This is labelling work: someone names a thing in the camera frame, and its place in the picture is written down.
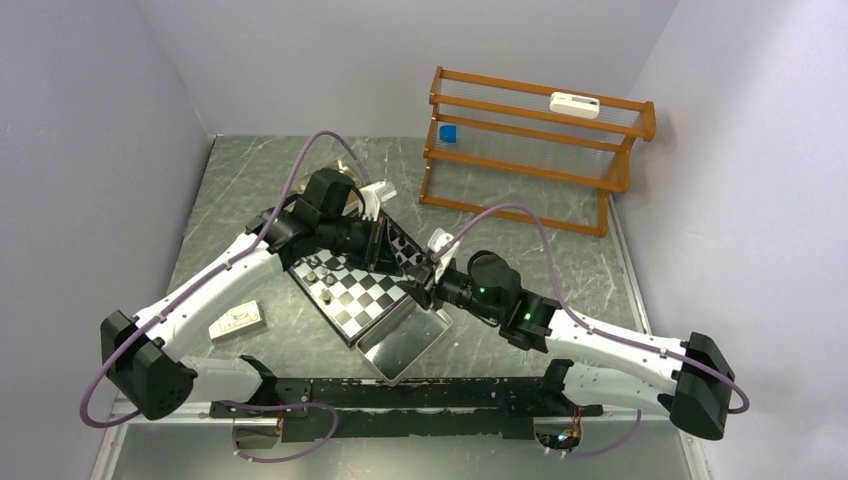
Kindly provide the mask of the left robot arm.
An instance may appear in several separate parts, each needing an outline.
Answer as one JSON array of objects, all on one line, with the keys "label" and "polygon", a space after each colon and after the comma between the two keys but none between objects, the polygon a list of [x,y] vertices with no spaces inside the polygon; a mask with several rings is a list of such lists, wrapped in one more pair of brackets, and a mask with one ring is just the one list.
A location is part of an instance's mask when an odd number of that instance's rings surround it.
[{"label": "left robot arm", "polygon": [[189,356],[191,343],[251,290],[320,250],[361,270],[398,275],[383,202],[387,181],[357,188],[330,168],[312,174],[301,193],[255,217],[234,242],[186,284],[133,316],[116,311],[100,326],[106,377],[148,420],[186,402],[236,402],[261,416],[277,400],[276,378],[255,358]]}]

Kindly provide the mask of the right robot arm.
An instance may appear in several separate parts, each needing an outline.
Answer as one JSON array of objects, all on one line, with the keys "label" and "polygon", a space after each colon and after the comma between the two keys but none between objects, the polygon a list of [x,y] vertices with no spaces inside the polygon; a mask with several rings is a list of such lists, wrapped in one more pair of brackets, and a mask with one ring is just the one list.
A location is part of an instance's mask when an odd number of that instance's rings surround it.
[{"label": "right robot arm", "polygon": [[524,288],[520,274],[490,251],[475,253],[466,271],[426,258],[406,269],[399,285],[425,309],[450,304],[467,311],[516,348],[584,364],[574,379],[556,376],[541,385],[540,402],[550,413],[615,405],[664,414],[702,439],[724,437],[735,374],[708,335],[652,336],[567,310]]}]

